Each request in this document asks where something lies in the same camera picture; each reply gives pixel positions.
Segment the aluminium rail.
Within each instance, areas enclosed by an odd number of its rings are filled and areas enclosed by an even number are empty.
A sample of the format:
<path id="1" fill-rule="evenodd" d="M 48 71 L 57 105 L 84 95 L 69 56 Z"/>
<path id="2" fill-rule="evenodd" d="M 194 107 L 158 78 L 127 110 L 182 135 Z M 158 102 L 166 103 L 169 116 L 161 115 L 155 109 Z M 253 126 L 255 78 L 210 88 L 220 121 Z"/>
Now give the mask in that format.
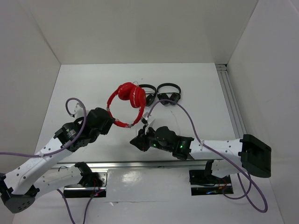
<path id="1" fill-rule="evenodd" d="M 86 162 L 93 169 L 116 169 L 116 168 L 204 168 L 206 160 L 189 161 L 135 161 L 135 162 Z"/>
<path id="2" fill-rule="evenodd" d="M 236 138 L 247 133 L 225 64 L 215 65 Z"/>

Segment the left black headphones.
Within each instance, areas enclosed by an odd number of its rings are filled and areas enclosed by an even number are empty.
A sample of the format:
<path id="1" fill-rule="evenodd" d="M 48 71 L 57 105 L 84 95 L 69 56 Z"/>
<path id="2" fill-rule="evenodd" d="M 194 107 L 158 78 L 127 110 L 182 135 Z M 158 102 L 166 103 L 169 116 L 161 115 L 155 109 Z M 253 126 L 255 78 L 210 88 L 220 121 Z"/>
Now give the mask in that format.
<path id="1" fill-rule="evenodd" d="M 149 89 L 153 90 L 153 92 L 146 92 L 146 106 L 150 107 L 154 103 L 156 96 L 157 96 L 156 87 L 154 87 L 150 84 L 141 84 L 141 85 L 139 85 L 139 87 L 141 87 L 143 89 L 149 88 Z"/>

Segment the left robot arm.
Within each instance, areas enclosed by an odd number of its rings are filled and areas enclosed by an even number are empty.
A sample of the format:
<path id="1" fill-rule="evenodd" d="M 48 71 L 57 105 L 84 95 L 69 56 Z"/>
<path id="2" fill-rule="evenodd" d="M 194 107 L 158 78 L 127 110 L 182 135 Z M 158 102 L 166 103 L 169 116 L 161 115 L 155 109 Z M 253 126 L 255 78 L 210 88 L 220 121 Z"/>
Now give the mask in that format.
<path id="1" fill-rule="evenodd" d="M 85 162 L 49 174 L 48 171 L 81 147 L 96 141 L 99 135 L 108 134 L 114 119 L 102 108 L 90 110 L 86 118 L 76 117 L 64 124 L 54 137 L 33 158 L 15 170 L 0 175 L 0 197 L 13 213 L 28 209 L 34 201 L 56 189 L 68 185 L 88 186 L 99 183 Z"/>

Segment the black headphones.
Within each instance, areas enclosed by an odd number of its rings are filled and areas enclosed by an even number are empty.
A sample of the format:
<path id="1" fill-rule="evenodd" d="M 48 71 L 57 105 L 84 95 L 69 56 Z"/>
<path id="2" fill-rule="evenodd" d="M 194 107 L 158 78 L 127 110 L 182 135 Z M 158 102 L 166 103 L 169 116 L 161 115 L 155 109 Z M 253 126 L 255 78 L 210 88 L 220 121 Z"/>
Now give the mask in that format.
<path id="1" fill-rule="evenodd" d="M 143 89 L 149 88 L 149 89 L 153 90 L 153 92 L 146 92 L 146 106 L 150 107 L 154 103 L 156 96 L 157 96 L 156 87 L 154 87 L 150 84 L 141 84 L 141 85 L 139 85 L 139 87 L 141 87 Z"/>
<path id="2" fill-rule="evenodd" d="M 178 90 L 178 92 L 168 92 L 168 93 L 162 93 L 160 92 L 160 89 L 166 86 L 174 87 Z M 180 99 L 181 99 L 181 88 L 177 84 L 173 83 L 163 83 L 160 84 L 157 88 L 157 97 L 160 100 L 160 103 L 162 105 L 175 105 Z"/>

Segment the right black headphones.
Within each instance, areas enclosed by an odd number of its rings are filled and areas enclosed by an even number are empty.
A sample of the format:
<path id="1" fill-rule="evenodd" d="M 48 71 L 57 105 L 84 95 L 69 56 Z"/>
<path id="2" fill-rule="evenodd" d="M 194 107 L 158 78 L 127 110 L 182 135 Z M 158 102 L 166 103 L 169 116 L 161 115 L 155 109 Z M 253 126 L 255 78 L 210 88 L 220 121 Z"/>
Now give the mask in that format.
<path id="1" fill-rule="evenodd" d="M 174 87 L 178 90 L 178 92 L 168 92 L 168 93 L 162 93 L 160 92 L 160 89 L 166 86 Z M 177 84 L 173 83 L 163 83 L 160 84 L 157 88 L 157 97 L 160 100 L 160 103 L 162 105 L 175 105 L 180 99 L 181 99 L 181 88 Z"/>

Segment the right side aluminium rail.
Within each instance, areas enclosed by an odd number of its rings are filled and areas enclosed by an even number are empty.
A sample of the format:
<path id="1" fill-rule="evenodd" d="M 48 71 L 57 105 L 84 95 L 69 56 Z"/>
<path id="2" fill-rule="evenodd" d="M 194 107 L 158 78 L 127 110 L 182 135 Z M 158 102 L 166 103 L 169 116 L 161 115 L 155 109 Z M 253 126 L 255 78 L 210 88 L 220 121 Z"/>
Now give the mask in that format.
<path id="1" fill-rule="evenodd" d="M 247 133 L 225 64 L 215 65 L 236 138 Z"/>

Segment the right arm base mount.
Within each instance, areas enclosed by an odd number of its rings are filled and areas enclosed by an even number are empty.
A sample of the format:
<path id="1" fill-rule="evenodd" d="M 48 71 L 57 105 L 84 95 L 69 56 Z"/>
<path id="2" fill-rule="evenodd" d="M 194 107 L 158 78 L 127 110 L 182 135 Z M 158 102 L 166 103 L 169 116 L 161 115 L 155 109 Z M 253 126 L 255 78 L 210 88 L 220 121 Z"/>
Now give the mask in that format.
<path id="1" fill-rule="evenodd" d="M 189 167 L 189 183 L 192 196 L 232 195 L 234 193 L 230 176 L 215 177 L 205 171 L 204 165 Z"/>

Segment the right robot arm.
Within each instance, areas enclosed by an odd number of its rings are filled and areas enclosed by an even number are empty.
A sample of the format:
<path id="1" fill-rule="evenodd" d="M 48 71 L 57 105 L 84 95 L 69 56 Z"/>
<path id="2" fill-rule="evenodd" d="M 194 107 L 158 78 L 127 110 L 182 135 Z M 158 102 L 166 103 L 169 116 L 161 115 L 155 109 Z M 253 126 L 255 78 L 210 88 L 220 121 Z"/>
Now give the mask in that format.
<path id="1" fill-rule="evenodd" d="M 150 147 L 186 160 L 206 160 L 204 178 L 209 183 L 240 172 L 255 177 L 271 176 L 271 147 L 251 134 L 235 140 L 201 140 L 176 135 L 168 127 L 144 126 L 130 144 L 146 152 Z"/>

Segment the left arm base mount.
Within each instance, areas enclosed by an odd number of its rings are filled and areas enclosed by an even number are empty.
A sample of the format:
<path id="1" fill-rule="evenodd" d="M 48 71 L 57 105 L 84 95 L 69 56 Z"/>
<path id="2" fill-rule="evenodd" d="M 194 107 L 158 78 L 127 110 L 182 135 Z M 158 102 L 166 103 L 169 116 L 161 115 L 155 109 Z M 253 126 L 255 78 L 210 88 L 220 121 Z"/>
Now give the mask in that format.
<path id="1" fill-rule="evenodd" d="M 92 170 L 85 162 L 77 162 L 75 166 L 83 172 L 83 178 L 78 184 L 64 187 L 66 198 L 106 197 L 107 170 Z"/>

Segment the front aluminium rail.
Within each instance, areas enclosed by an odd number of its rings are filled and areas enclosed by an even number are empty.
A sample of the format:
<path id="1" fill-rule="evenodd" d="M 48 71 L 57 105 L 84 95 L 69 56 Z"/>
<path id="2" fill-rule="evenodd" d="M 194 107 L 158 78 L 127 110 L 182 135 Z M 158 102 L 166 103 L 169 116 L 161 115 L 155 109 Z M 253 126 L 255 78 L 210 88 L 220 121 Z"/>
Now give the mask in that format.
<path id="1" fill-rule="evenodd" d="M 116 169 L 116 168 L 204 168 L 206 160 L 189 161 L 135 161 L 135 162 L 86 162 L 93 169 Z"/>

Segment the red over-ear headphones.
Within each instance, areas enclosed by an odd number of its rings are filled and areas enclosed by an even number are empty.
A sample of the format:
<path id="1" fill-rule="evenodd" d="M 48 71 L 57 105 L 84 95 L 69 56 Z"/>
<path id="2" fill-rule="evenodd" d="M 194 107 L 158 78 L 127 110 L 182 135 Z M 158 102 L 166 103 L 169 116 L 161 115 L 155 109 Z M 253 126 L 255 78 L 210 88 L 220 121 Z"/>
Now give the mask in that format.
<path id="1" fill-rule="evenodd" d="M 113 99 L 118 96 L 120 100 L 123 101 L 129 101 L 131 106 L 135 109 L 139 109 L 139 113 L 136 117 L 136 119 L 133 121 L 133 123 L 123 123 L 117 119 L 115 119 L 114 124 L 118 127 L 122 128 L 131 128 L 134 125 L 136 125 L 143 116 L 144 109 L 146 107 L 146 94 L 145 90 L 142 89 L 140 86 L 135 85 L 134 83 L 127 82 L 122 85 L 120 85 L 109 97 L 107 101 L 107 111 L 111 118 L 113 118 L 113 115 L 110 111 L 110 105 L 113 101 Z"/>

